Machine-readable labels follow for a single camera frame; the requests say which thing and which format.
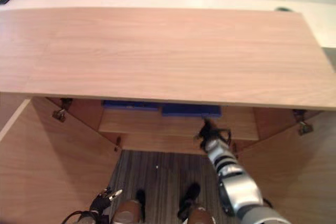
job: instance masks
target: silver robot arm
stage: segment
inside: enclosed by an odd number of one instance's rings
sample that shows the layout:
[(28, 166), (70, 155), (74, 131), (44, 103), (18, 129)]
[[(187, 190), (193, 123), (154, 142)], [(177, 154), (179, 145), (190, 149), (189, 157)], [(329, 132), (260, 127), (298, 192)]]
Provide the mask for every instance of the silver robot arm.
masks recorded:
[[(227, 139), (221, 135), (222, 131), (228, 134)], [(206, 119), (198, 136), (203, 138), (201, 148), (218, 174), (219, 199), (225, 214), (236, 216), (241, 224), (291, 224), (275, 210), (264, 206), (257, 184), (229, 150), (229, 130), (217, 129)]]

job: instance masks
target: foot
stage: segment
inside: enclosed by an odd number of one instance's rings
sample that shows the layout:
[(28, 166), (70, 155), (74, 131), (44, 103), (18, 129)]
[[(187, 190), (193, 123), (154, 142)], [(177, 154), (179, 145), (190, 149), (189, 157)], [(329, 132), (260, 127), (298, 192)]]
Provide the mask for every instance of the foot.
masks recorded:
[(185, 221), (188, 218), (191, 207), (195, 204), (195, 200), (199, 196), (200, 191), (201, 187), (198, 183), (192, 183), (189, 186), (187, 192), (180, 200), (180, 209), (177, 213), (177, 217), (180, 220)]
[(146, 194), (145, 194), (145, 191), (142, 190), (142, 189), (139, 189), (136, 192), (135, 199), (141, 204), (141, 220), (142, 220), (142, 222), (145, 222), (145, 219), (146, 219), (146, 212), (145, 212)]

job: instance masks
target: floor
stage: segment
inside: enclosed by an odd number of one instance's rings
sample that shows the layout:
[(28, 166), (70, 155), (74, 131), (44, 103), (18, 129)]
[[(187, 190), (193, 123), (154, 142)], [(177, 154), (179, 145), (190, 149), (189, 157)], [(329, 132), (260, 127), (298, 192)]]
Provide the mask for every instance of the floor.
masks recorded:
[(146, 192), (146, 223), (181, 223), (176, 213), (180, 196), (192, 182), (198, 182), (198, 202), (215, 217), (217, 223), (238, 223), (227, 218), (218, 200), (217, 175), (206, 156), (123, 151), (111, 178), (114, 190), (123, 189), (112, 202), (111, 215), (118, 204), (133, 199), (137, 189)]

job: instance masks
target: cable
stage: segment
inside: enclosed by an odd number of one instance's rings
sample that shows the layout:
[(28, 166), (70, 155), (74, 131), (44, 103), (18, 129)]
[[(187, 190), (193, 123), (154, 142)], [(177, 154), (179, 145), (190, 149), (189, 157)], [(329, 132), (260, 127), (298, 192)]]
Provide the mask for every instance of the cable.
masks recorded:
[(75, 212), (69, 214), (68, 217), (65, 218), (64, 221), (62, 221), (61, 224), (65, 224), (65, 223), (67, 223), (67, 221), (68, 221), (72, 216), (74, 216), (74, 215), (80, 215), (80, 214), (82, 214), (82, 213), (83, 213), (82, 211), (75, 211)]
[(268, 199), (266, 198), (262, 198), (264, 200), (264, 202), (270, 207), (270, 208), (273, 208), (273, 205), (271, 203), (271, 201), (269, 201)]

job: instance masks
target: wooden panel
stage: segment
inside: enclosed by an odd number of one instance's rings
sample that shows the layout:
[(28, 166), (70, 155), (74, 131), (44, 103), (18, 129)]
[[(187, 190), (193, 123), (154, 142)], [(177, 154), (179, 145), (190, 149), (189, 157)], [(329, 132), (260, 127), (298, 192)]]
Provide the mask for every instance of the wooden panel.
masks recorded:
[(243, 151), (239, 160), (275, 208), (292, 223), (334, 223), (336, 218), (336, 113), (297, 125)]
[[(254, 108), (255, 119), (260, 140), (267, 139), (295, 125), (293, 110), (276, 108)], [(307, 111), (305, 119), (309, 119), (320, 111)]]
[(0, 93), (0, 131), (24, 100), (21, 94)]
[(0, 216), (8, 223), (61, 223), (87, 209), (120, 150), (45, 98), (25, 100), (0, 133)]
[(155, 134), (123, 134), (121, 148), (123, 150), (203, 154), (199, 148), (200, 141), (185, 136), (163, 136)]
[[(222, 116), (213, 121), (218, 127), (230, 128), (233, 139), (258, 140), (253, 108), (222, 107)], [(162, 116), (159, 111), (105, 109), (99, 131), (194, 137), (203, 124), (201, 117)]]
[(30, 9), (0, 12), (0, 29), (3, 92), (336, 109), (336, 73), (298, 13)]
[[(61, 106), (59, 98), (49, 98), (50, 101)], [(101, 100), (92, 99), (74, 99), (68, 111), (71, 115), (81, 120), (87, 126), (98, 130), (104, 108), (101, 106)], [(117, 143), (119, 134), (100, 132), (101, 135), (106, 137), (112, 143)]]

